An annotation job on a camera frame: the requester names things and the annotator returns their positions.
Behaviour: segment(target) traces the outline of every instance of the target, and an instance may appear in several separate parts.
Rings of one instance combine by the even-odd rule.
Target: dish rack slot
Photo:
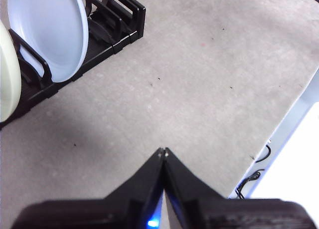
[[[85,0],[89,25],[89,42],[84,62],[69,80],[52,82],[52,74],[45,59],[25,42],[14,30],[9,29],[21,70],[21,97],[14,113],[0,129],[23,116],[32,107],[56,94],[59,89],[80,78],[85,72],[101,63],[125,46],[143,37],[146,8],[137,0]],[[23,47],[43,67],[42,77],[20,54]]]

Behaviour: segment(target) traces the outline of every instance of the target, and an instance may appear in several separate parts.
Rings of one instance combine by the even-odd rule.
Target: white plate
[[[0,22],[0,120],[5,121],[16,109],[21,94],[21,74],[18,57],[5,26]]]
[[[53,82],[78,71],[89,39],[82,0],[8,0],[8,14],[11,28],[47,61]],[[24,48],[20,52],[43,76],[41,64]]]

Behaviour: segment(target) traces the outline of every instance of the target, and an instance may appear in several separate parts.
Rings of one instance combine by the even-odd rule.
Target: black cable
[[[259,162],[265,160],[266,158],[268,158],[268,157],[270,156],[270,154],[271,154],[271,148],[270,148],[268,145],[266,145],[266,147],[267,147],[267,149],[268,149],[267,155],[264,156],[262,159],[257,160],[255,163],[259,163]]]
[[[260,178],[260,171],[264,171],[265,169],[258,169],[257,171],[255,171],[252,175],[250,175],[249,177],[245,178],[236,188],[235,192],[237,194],[237,197],[239,197],[239,199],[245,199],[244,195],[241,193],[241,191],[243,190],[244,186],[250,182],[250,181],[255,181],[257,179]]]
[[[266,147],[267,147],[267,149],[268,149],[267,155],[264,156],[262,159],[257,160],[255,163],[259,163],[259,162],[261,162],[261,161],[267,159],[267,158],[270,156],[270,154],[271,154],[271,148],[269,147],[268,144],[266,145]],[[238,197],[239,199],[245,199],[244,195],[241,193],[241,191],[243,190],[244,186],[245,186],[248,182],[250,182],[250,181],[255,181],[255,180],[259,179],[260,176],[261,176],[260,171],[264,171],[264,170],[265,170],[265,169],[259,169],[259,170],[255,171],[252,175],[250,175],[249,177],[245,178],[245,179],[238,185],[238,187],[236,188],[235,192],[236,192],[237,197]]]

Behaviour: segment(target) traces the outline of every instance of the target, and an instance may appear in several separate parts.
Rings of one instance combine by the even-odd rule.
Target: blue led light
[[[156,220],[151,220],[148,222],[148,226],[152,227],[152,228],[158,228],[160,225],[159,221]]]

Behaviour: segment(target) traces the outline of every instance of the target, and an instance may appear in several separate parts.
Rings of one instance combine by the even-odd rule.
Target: dish rack
[[[85,59],[77,73],[61,83],[52,82],[50,67],[43,57],[16,32],[9,29],[21,70],[21,96],[16,110],[6,121],[0,123],[0,129],[56,94],[65,85],[80,78],[97,64],[120,52],[126,45],[143,37],[146,8],[136,0],[85,0],[85,11],[89,25],[89,43]],[[43,77],[23,59],[19,52],[21,47],[41,63],[44,69]]]

